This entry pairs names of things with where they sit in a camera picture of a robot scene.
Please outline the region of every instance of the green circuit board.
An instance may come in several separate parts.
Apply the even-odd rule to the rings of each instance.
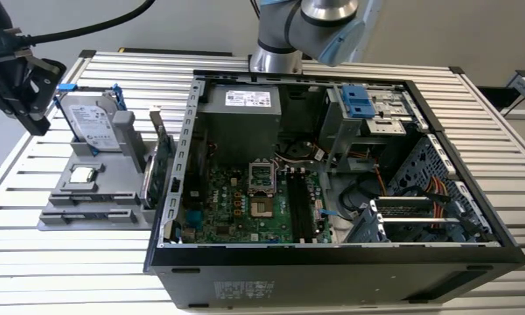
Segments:
[[[266,180],[256,174],[258,181]],[[315,200],[323,201],[319,178],[310,173],[307,178],[311,216],[318,229]],[[272,198],[250,196],[248,167],[212,167],[208,179],[208,200],[203,212],[202,226],[195,231],[195,243],[292,243],[292,219],[287,191],[287,174],[278,172],[278,189]],[[316,233],[319,243],[331,242],[328,220],[326,228]]]

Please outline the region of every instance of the white label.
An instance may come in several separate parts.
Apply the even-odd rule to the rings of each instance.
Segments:
[[[227,106],[271,107],[271,92],[228,91]]]
[[[275,281],[215,281],[216,298],[270,299],[275,290]]]
[[[318,153],[315,154],[315,159],[320,161],[323,159],[323,156],[326,155],[326,151],[322,149],[318,149]]]
[[[106,110],[94,105],[72,105],[71,112],[87,143],[99,150],[120,149]]]

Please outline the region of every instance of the barcode label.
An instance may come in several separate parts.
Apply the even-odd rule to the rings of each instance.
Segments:
[[[272,107],[271,92],[228,91],[226,92],[227,106]]]

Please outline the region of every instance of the power cable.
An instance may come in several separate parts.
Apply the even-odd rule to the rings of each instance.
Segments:
[[[92,26],[87,26],[84,28],[79,28],[71,31],[62,31],[59,33],[44,34],[39,36],[28,35],[24,38],[24,42],[28,46],[30,45],[35,46],[36,44],[51,43],[54,41],[63,41],[66,39],[80,37],[96,33],[99,31],[104,31],[108,28],[112,28],[115,26],[122,25],[123,23],[127,23],[130,20],[140,16],[144,12],[147,12],[147,10],[155,4],[155,2],[156,0],[146,0],[142,6],[138,7],[132,12],[100,24],[95,24]]]

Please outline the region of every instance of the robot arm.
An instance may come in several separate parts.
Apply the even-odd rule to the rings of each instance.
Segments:
[[[31,46],[70,39],[118,26],[152,6],[144,0],[131,13],[79,30],[36,37],[22,32],[0,3],[0,110],[18,118],[32,135],[50,129],[46,112],[66,66],[32,56]],[[356,48],[364,22],[356,20],[358,0],[262,0],[259,47],[251,58],[254,72],[300,74],[302,55],[336,66]]]
[[[358,9],[358,0],[262,0],[259,47],[250,61],[251,71],[300,74],[303,53],[338,66],[364,34]]]
[[[35,58],[19,32],[0,4],[0,110],[19,119],[32,135],[44,135],[51,126],[44,113],[66,66]]]

